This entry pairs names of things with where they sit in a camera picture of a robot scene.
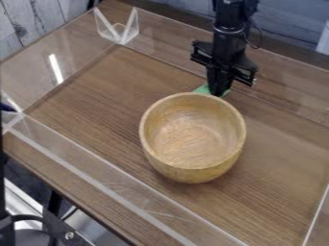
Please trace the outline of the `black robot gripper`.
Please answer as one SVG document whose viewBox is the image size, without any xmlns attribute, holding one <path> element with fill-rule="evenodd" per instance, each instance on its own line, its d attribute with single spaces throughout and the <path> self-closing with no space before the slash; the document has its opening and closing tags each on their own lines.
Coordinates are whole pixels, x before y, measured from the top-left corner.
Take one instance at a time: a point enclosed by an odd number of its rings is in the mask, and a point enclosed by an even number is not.
<svg viewBox="0 0 329 246">
<path fill-rule="evenodd" d="M 257 65 L 248 58 L 249 25 L 238 30 L 214 27 L 213 41 L 194 40 L 190 59 L 206 67 L 210 93 L 222 96 L 238 81 L 253 86 Z"/>
</svg>

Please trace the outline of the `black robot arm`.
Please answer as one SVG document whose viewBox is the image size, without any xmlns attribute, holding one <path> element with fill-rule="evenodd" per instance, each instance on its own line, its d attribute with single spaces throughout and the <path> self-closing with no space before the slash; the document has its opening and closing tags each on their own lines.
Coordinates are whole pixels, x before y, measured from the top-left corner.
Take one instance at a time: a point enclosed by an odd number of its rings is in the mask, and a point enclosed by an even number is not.
<svg viewBox="0 0 329 246">
<path fill-rule="evenodd" d="M 221 97 L 234 81 L 254 85 L 258 67 L 249 59 L 246 49 L 254 47 L 248 36 L 250 27 L 256 27 L 252 16 L 258 0 L 213 0 L 213 4 L 213 41 L 193 41 L 190 59 L 206 67 L 210 94 Z"/>
</svg>

